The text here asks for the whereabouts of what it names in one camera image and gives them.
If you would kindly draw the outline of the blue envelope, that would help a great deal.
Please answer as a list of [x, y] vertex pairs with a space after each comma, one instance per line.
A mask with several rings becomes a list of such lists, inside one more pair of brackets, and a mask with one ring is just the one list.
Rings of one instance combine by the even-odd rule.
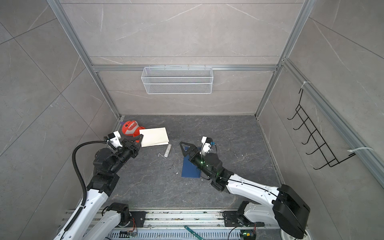
[[183, 159], [181, 177], [194, 179], [201, 177], [201, 170], [199, 170], [193, 163], [190, 162], [190, 158], [188, 156], [184, 157]]

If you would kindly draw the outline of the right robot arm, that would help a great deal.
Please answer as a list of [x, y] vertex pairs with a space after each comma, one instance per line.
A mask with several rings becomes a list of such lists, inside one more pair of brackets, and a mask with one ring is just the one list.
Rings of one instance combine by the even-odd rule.
[[180, 142], [183, 156], [208, 177], [212, 187], [247, 198], [237, 211], [240, 223], [279, 226], [287, 235], [300, 240], [308, 235], [306, 227], [311, 209], [293, 188], [285, 184], [280, 187], [258, 184], [225, 169], [218, 154], [212, 151], [214, 145], [211, 139], [202, 149]]

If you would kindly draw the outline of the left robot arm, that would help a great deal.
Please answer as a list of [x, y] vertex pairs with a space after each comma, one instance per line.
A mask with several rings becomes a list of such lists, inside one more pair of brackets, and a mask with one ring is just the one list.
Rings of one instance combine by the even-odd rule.
[[96, 141], [78, 145], [72, 153], [72, 163], [80, 181], [83, 198], [63, 228], [56, 235], [57, 240], [104, 240], [116, 227], [127, 227], [133, 223], [133, 217], [127, 204], [112, 203], [102, 210], [102, 217], [90, 228], [94, 217], [114, 191], [118, 181], [118, 171], [131, 158], [135, 158], [141, 148], [143, 135], [127, 137], [114, 147], [110, 140], [101, 143], [108, 145], [95, 154], [94, 175], [86, 184], [77, 165], [77, 151]]

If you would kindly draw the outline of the beige letter paper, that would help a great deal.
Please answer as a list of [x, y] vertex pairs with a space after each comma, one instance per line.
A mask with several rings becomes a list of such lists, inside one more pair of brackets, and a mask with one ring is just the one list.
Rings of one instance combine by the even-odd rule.
[[169, 144], [166, 128], [143, 129], [140, 130], [140, 134], [143, 135], [141, 142], [143, 148]]

